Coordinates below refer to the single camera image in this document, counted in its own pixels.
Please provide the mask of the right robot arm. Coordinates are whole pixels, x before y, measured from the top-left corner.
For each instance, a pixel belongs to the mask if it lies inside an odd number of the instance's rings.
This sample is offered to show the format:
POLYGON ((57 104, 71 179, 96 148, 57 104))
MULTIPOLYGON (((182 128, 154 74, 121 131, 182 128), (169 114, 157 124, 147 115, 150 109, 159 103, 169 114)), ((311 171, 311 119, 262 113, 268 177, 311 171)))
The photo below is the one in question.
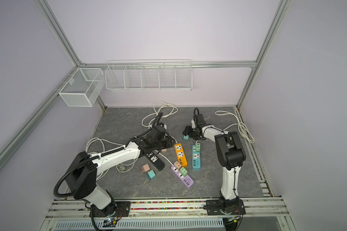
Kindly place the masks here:
POLYGON ((195 113, 191 125, 186 126, 183 135, 199 140, 211 140, 216 145, 217 159, 222 166, 222 186, 215 205, 225 215, 244 215, 244 203, 239 197, 238 181, 241 167, 246 160, 241 136, 237 131, 221 130, 205 122, 202 114, 195 113))

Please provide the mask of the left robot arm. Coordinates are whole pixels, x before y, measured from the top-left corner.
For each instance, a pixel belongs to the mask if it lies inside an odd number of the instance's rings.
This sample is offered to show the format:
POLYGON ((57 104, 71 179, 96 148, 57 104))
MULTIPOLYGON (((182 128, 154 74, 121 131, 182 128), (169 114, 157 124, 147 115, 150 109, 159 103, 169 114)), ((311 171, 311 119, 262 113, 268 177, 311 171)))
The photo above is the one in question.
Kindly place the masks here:
POLYGON ((81 152, 56 183, 53 194, 58 198, 73 196, 74 199, 89 202, 92 211, 97 209, 104 216, 113 215, 117 209, 115 200, 107 190, 97 184, 97 176, 125 161, 147 157, 155 151, 171 148, 173 144, 174 139, 164 124, 159 123, 132 137, 121 147, 94 155, 81 152))

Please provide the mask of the teal power strip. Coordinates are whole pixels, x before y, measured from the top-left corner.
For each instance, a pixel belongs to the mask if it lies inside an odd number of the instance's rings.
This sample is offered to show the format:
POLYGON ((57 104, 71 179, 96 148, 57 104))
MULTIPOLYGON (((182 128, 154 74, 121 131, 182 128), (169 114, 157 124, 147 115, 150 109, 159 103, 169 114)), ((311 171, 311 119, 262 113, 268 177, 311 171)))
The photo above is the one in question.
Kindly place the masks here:
POLYGON ((192 146, 192 167, 193 169, 200 169, 200 152, 195 151, 195 145, 192 146))

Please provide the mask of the pink plug adapter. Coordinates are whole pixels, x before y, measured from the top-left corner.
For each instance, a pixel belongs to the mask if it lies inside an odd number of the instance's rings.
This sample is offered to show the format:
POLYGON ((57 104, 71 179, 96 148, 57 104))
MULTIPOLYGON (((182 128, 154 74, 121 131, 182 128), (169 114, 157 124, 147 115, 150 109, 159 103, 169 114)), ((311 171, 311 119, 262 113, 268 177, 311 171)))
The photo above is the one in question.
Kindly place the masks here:
POLYGON ((148 173, 148 172, 150 172, 150 171, 151 171, 151 169, 150 169, 149 164, 144 164, 144 165, 141 167, 141 172, 142 172, 142 173, 148 173))

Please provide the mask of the orange power strip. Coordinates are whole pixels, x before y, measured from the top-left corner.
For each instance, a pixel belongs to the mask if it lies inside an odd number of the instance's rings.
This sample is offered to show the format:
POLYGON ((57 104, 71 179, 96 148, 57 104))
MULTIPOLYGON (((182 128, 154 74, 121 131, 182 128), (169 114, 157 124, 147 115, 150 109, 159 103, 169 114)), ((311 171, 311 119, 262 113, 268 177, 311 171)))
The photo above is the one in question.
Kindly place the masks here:
POLYGON ((176 156, 177 156, 179 164, 182 167, 187 167, 188 162, 187 162, 182 144, 180 143, 175 144, 174 148, 175 148, 175 152, 176 152, 176 156))

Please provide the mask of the black power strip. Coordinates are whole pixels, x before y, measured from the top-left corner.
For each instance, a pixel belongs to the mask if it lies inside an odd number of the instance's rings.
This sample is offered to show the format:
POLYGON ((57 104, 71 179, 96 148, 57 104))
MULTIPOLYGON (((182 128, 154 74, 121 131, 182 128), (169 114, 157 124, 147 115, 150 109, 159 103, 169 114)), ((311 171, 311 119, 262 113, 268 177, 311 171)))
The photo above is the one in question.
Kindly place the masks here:
POLYGON ((165 168, 164 162, 158 157, 159 151, 152 151, 150 154, 146 154, 146 158, 154 165, 158 171, 162 171, 165 168))

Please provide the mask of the teal plug adapter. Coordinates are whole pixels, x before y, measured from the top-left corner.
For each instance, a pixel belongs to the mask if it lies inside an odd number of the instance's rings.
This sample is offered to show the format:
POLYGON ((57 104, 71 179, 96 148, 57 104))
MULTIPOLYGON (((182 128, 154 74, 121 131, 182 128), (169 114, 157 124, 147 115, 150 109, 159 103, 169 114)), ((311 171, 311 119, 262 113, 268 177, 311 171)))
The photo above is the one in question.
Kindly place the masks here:
POLYGON ((152 179, 154 179, 155 177, 156 177, 156 174, 155 174, 155 172, 154 172, 153 170, 150 170, 150 171, 147 172, 147 178, 148 178, 149 180, 152 180, 152 179))

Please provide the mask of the purple power strip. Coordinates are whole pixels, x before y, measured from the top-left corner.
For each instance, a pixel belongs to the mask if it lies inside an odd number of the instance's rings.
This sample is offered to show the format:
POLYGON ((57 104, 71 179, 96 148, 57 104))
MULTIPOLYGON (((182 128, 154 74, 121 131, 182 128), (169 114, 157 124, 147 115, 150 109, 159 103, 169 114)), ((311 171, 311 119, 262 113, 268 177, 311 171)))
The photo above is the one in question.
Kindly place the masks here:
POLYGON ((177 168, 175 165, 172 165, 171 170, 187 188, 194 185, 194 180, 188 175, 188 172, 184 167, 177 168))

